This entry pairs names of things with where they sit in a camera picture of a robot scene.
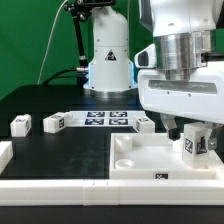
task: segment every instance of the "black cable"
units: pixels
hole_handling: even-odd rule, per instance
[[[52,77],[58,77],[59,75],[62,75],[62,74],[68,73],[68,72],[76,72],[76,71],[77,70],[75,68],[64,69],[64,70],[61,70],[60,72],[55,73],[50,78],[52,78]]]
[[[54,79],[57,79],[57,78],[85,78],[83,75],[74,75],[74,76],[62,76],[62,77],[59,77],[60,75],[63,75],[65,73],[68,73],[68,72],[76,72],[77,70],[75,68],[69,68],[69,69],[64,69],[62,71],[59,71],[57,73],[55,73],[54,75],[52,75],[50,78],[48,78],[47,80],[45,80],[42,85],[46,86],[48,85],[49,82],[51,82],[52,80]]]
[[[224,53],[207,52],[202,55],[202,62],[224,61]]]
[[[83,76],[82,75],[67,75],[67,76],[60,76],[60,77],[51,77],[51,78],[47,79],[46,81],[44,81],[42,83],[42,85],[47,86],[48,83],[54,79],[67,79],[67,78],[83,78]]]

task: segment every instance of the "silver metal part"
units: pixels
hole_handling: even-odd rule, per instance
[[[149,88],[157,90],[178,91],[200,94],[218,93],[214,83],[205,82],[175,82],[168,80],[149,80]]]
[[[190,69],[206,66],[202,53],[215,51],[215,31],[200,31],[154,37],[157,69],[167,80],[188,81]]]
[[[89,72],[88,67],[77,67],[76,70],[78,73],[88,73]]]
[[[174,120],[175,116],[168,114],[160,114],[160,118],[167,131],[177,128],[176,122]]]
[[[208,128],[206,134],[206,147],[208,150],[215,150],[217,148],[217,137],[221,132],[223,125],[205,122],[205,127]]]
[[[111,99],[111,98],[122,98],[127,96],[136,96],[138,95],[138,89],[132,88],[123,92],[103,92],[103,91],[95,91],[94,89],[85,89],[84,94],[104,99]]]

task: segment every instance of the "white base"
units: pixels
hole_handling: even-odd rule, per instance
[[[114,151],[122,135],[132,137],[124,153]],[[224,205],[224,166],[215,152],[208,169],[191,169],[181,160],[181,143],[173,151],[164,134],[112,134],[111,143],[110,175],[116,179],[0,181],[0,206]],[[116,170],[115,160],[124,158],[135,166]],[[169,179],[154,179],[155,172],[167,172]]]

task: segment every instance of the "white box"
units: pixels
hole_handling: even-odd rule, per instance
[[[192,168],[207,168],[212,159],[205,146],[207,130],[201,122],[184,125],[183,161]]]
[[[25,137],[32,127],[29,114],[17,116],[10,124],[12,137]]]
[[[72,115],[69,112],[58,112],[43,120],[44,132],[55,134],[68,126],[72,120]]]
[[[155,133],[155,123],[146,116],[133,116],[133,128],[139,133]]]

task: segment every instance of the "cable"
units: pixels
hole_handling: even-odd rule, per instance
[[[68,73],[68,72],[75,72],[75,71],[76,71],[75,68],[64,69],[64,70],[62,70],[60,72],[55,73],[50,78],[48,78],[47,80],[45,80],[42,85],[47,85],[51,80],[56,79],[56,78],[60,78],[60,77],[58,77],[60,75],[63,75],[63,74]]]
[[[128,21],[128,57],[130,57],[130,8],[131,8],[131,1],[128,0],[127,2],[127,21]]]
[[[79,77],[76,76],[76,75],[67,75],[67,76],[60,76],[60,77],[52,77],[52,78],[49,78],[46,81],[44,81],[42,85],[43,86],[47,86],[48,83],[51,82],[54,79],[67,79],[67,78],[79,78]]]
[[[54,23],[53,23],[53,26],[52,26],[52,29],[51,29],[51,33],[50,33],[50,36],[49,36],[49,39],[48,39],[48,44],[47,44],[47,49],[46,49],[46,52],[45,52],[45,56],[44,56],[44,59],[43,59],[42,65],[41,65],[41,69],[40,69],[40,74],[39,74],[37,85],[40,85],[40,80],[41,80],[41,77],[43,75],[43,70],[44,70],[44,66],[45,66],[45,63],[46,63],[46,60],[47,60],[47,57],[48,57],[50,45],[51,45],[51,42],[52,42],[52,38],[53,38],[54,31],[55,31],[55,27],[56,27],[56,23],[58,21],[58,17],[59,17],[59,14],[61,12],[61,9],[63,8],[63,6],[65,5],[66,2],[67,2],[67,0],[65,0],[61,4],[61,6],[59,7],[59,9],[58,9],[58,11],[56,13],[56,16],[55,16],[55,19],[54,19]]]

